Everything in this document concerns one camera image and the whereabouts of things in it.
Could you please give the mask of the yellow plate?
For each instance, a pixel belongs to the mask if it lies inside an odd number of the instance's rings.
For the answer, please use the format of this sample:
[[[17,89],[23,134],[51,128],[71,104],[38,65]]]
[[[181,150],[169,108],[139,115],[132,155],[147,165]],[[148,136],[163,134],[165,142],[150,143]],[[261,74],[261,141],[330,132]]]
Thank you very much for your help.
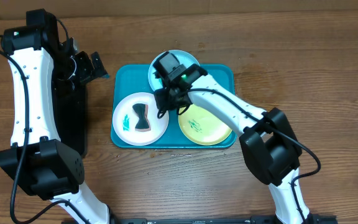
[[[192,142],[202,146],[212,146],[223,142],[232,129],[212,113],[196,105],[191,105],[178,115],[182,133]]]

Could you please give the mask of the pink and black sponge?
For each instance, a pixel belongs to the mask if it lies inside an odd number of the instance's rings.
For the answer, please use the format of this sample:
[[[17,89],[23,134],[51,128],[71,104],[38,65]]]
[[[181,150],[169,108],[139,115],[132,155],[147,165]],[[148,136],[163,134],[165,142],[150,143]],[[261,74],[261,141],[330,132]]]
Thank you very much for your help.
[[[139,119],[135,126],[135,130],[140,132],[150,131],[151,127],[147,118],[148,105],[143,103],[136,103],[132,106],[132,109],[134,110],[135,114],[138,116]]]

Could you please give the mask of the light blue plate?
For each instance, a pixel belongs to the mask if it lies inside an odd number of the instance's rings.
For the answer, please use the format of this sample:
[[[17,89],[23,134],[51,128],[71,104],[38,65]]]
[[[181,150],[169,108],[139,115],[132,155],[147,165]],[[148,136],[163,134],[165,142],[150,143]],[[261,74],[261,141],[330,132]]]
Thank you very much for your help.
[[[195,59],[194,56],[192,56],[192,54],[190,54],[188,52],[185,52],[182,50],[169,50],[168,52],[173,54],[178,59],[179,63],[183,64],[185,67],[189,67],[190,65],[193,65],[193,64],[197,64],[197,65],[200,64],[197,61],[197,59]],[[149,81],[149,85],[150,85],[152,91],[163,88],[162,80],[155,76],[156,69],[153,67],[153,64],[162,55],[163,55],[163,52],[160,53],[157,57],[155,57],[149,66],[148,81]]]

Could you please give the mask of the pink white plate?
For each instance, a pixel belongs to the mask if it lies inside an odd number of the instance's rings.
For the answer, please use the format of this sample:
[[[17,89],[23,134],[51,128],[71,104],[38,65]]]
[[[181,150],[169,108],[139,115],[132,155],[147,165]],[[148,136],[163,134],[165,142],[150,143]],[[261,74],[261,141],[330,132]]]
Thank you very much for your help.
[[[140,132],[135,130],[138,116],[132,106],[136,103],[148,105],[147,118],[151,130]],[[146,146],[159,140],[168,128],[169,115],[158,117],[158,109],[154,95],[146,92],[133,93],[122,99],[114,109],[112,126],[119,139],[132,146]]]

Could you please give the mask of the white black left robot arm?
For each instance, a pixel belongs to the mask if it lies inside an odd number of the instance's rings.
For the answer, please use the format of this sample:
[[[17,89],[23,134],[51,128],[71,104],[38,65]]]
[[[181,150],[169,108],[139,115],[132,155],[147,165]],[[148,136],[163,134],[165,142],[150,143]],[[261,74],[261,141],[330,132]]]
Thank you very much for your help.
[[[86,85],[107,72],[98,53],[87,54],[44,9],[5,30],[1,46],[14,84],[14,128],[0,167],[27,195],[60,205],[77,223],[112,223],[110,208],[85,182]]]

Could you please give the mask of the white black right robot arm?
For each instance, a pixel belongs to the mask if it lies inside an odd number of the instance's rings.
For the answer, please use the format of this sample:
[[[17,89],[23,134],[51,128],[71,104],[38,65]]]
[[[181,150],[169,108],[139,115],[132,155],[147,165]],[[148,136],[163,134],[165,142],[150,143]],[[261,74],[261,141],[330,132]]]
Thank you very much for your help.
[[[277,108],[266,112],[223,88],[199,65],[154,66],[163,87],[155,91],[162,116],[167,111],[199,106],[238,136],[247,168],[268,185],[280,223],[316,223],[306,206],[299,179],[302,145],[285,114]]]

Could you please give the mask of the teal plastic tray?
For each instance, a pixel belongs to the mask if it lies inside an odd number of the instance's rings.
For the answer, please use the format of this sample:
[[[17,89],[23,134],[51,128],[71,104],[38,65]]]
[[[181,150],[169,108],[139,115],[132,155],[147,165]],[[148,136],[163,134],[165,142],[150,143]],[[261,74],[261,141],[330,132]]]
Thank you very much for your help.
[[[202,64],[202,67],[226,90],[235,92],[234,74],[232,70],[223,64]],[[112,108],[115,110],[120,101],[125,97],[138,92],[152,93],[153,90],[148,80],[149,65],[130,64],[121,67],[115,77],[114,97]],[[190,141],[182,133],[176,112],[169,112],[169,123],[162,137],[144,149],[206,149]]]

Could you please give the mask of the black plastic tray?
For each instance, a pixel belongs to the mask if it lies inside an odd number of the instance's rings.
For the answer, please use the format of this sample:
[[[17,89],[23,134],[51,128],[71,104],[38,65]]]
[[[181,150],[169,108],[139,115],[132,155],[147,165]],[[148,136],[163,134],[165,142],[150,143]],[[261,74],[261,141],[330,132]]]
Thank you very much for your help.
[[[86,87],[56,79],[52,82],[52,102],[61,142],[85,157],[88,152]]]

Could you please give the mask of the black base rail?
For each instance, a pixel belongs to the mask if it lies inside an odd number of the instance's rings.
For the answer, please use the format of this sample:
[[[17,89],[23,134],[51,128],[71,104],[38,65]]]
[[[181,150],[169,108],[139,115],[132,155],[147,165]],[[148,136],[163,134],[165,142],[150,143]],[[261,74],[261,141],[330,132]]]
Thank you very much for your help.
[[[213,219],[165,219],[147,220],[145,218],[120,219],[114,218],[113,224],[279,224],[275,215],[252,216],[250,218],[213,218]],[[338,224],[335,216],[309,215],[307,223]]]

